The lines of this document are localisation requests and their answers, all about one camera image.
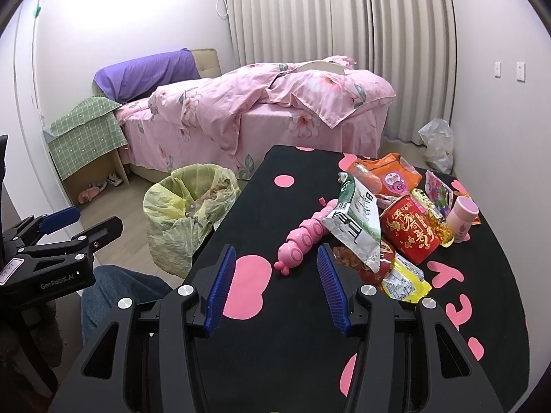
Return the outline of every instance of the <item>white plastic bag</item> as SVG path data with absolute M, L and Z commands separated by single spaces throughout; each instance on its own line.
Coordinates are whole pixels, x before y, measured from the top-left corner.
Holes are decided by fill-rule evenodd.
M 437 171 L 449 174 L 454 166 L 454 132 L 447 121 L 434 119 L 420 129 L 419 135 L 426 145 L 426 162 Z

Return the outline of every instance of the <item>yellow snack bag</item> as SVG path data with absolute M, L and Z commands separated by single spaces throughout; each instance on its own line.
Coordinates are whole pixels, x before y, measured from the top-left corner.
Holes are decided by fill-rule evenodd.
M 417 188 L 412 190 L 411 195 L 419 205 L 426 209 L 424 215 L 429 219 L 430 226 L 440 239 L 441 245 L 447 248 L 453 244 L 454 234 L 450 227 L 448 227 L 446 219 L 440 211 L 438 211 L 438 208 L 436 208 L 431 199 L 429 199 L 422 190 Z
M 383 290 L 393 299 L 417 304 L 432 289 L 423 271 L 398 253 L 393 263 L 382 280 Z

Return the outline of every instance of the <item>curtain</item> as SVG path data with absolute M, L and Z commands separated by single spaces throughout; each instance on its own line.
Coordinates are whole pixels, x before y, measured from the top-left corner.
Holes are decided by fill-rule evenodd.
M 332 55 L 330 0 L 228 0 L 238 66 Z
M 373 11 L 371 0 L 331 0 L 333 54 L 346 55 L 357 68 L 373 71 Z
M 452 0 L 371 0 L 371 11 L 372 71 L 397 95 L 385 136 L 422 144 L 417 131 L 423 125 L 451 117 L 456 73 Z

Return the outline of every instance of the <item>headboard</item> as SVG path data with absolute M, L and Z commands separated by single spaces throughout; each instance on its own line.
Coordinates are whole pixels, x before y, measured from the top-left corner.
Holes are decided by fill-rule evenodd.
M 190 49 L 201 77 L 222 76 L 218 54 L 214 48 Z

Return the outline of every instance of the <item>slipper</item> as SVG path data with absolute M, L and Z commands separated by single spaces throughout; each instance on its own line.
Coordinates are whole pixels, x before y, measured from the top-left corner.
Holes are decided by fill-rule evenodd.
M 85 203 L 88 203 L 90 200 L 96 197 L 99 193 L 100 189 L 97 186 L 85 189 L 78 195 L 78 202 L 79 204 L 84 205 Z

